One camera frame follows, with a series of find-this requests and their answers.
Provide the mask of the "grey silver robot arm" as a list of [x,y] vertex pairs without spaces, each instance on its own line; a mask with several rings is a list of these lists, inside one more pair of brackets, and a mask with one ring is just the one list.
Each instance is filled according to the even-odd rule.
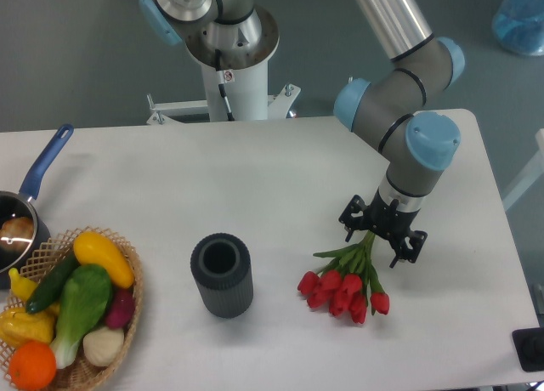
[[[389,165],[372,201],[353,198],[339,220],[349,233],[375,233],[396,261],[413,263],[427,235],[411,223],[461,141],[458,126],[425,104],[462,74],[465,59],[455,42],[433,34],[414,0],[356,2],[394,68],[377,84],[351,81],[333,113]],[[268,95],[278,27],[254,0],[139,0],[139,8],[163,42],[183,44],[200,64],[212,121],[286,115]]]

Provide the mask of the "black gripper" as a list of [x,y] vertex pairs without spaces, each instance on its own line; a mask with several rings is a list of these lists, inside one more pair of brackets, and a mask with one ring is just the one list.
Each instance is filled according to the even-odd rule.
[[411,229],[424,199],[397,190],[388,180],[379,184],[369,206],[354,195],[338,218],[346,231],[345,241],[349,242],[356,231],[370,230],[388,240],[394,250],[390,268],[398,262],[414,264],[428,238],[427,232]]

